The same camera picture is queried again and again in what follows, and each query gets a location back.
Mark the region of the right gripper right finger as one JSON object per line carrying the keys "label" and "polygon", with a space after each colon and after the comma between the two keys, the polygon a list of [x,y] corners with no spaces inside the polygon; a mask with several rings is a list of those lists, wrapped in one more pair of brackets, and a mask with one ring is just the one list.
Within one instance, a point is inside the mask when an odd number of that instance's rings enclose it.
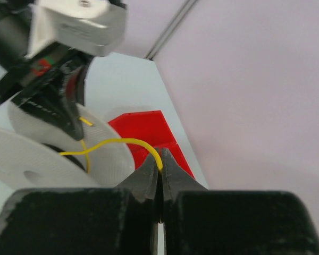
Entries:
{"label": "right gripper right finger", "polygon": [[303,202],[285,191],[209,190],[161,152],[167,254],[319,254]]}

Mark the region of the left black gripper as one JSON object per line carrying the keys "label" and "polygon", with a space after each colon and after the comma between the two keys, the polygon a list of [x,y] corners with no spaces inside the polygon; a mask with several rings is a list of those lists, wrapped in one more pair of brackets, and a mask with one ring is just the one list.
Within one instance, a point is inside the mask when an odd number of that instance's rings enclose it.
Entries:
{"label": "left black gripper", "polygon": [[61,129],[79,141],[84,137],[76,99],[76,81],[93,56],[63,45],[50,45],[31,59],[12,65],[0,79],[0,105],[12,103],[30,116]]}

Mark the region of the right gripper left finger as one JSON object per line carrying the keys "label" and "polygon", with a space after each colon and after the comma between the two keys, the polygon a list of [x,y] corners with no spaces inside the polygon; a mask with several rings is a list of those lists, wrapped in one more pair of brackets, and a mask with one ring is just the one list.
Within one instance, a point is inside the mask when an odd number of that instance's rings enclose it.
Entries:
{"label": "right gripper left finger", "polygon": [[0,213],[0,254],[153,254],[153,156],[115,188],[23,189]]}

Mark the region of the white plastic spool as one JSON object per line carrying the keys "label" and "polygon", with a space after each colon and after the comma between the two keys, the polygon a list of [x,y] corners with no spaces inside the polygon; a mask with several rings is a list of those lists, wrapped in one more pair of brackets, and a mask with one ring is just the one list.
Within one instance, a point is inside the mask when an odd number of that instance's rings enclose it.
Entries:
{"label": "white plastic spool", "polygon": [[60,156],[60,151],[82,151],[82,144],[13,103],[7,111],[13,130],[0,128],[0,181],[13,189],[113,188],[136,169],[124,143],[108,144],[73,160]]}

